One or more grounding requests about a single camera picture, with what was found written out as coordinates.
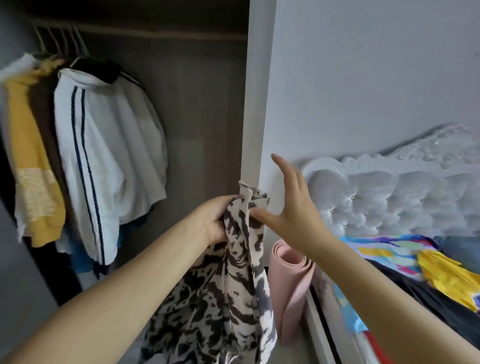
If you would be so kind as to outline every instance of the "rolled mat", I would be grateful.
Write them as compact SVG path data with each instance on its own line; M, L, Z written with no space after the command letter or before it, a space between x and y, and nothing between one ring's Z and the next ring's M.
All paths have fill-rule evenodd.
M268 285L277 337L282 345L288 345L300 327L314 269L313 261L283 240L274 244L268 266Z

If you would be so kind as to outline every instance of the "person's left hand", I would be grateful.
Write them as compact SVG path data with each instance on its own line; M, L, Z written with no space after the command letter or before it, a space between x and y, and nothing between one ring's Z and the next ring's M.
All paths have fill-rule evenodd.
M225 224L220 218L232 199L240 197L242 196L237 194L215 197L202 203L191 213L190 217L204 236L205 247L227 241Z

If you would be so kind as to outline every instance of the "yellow shirt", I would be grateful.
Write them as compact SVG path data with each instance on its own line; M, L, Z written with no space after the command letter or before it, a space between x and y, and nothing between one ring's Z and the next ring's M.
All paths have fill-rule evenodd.
M418 261L427 281L473 312L480 310L480 275L461 267L461 263L436 250L418 253Z
M52 73L64 60L43 61L38 69L8 79L10 143L16 188L27 214L32 246L57 240L65 223L65 205L52 172L40 131L28 103L28 89Z

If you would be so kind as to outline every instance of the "white sweater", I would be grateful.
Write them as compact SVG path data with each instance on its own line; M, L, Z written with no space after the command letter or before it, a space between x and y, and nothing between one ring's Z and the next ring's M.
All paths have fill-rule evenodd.
M55 123L63 170L88 254L108 265L119 225L166 198L163 128L142 87L121 72L113 85L61 70Z

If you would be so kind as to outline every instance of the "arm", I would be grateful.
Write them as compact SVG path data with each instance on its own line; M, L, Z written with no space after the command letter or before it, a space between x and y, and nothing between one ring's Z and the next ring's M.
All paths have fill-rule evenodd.
M233 196L200 205L135 259L62 306L5 364L116 363L205 248Z
M340 287L381 347L396 364L480 363L480 352L380 271L340 242L324 225L302 174L272 155L285 182L280 216L250 215L310 257Z

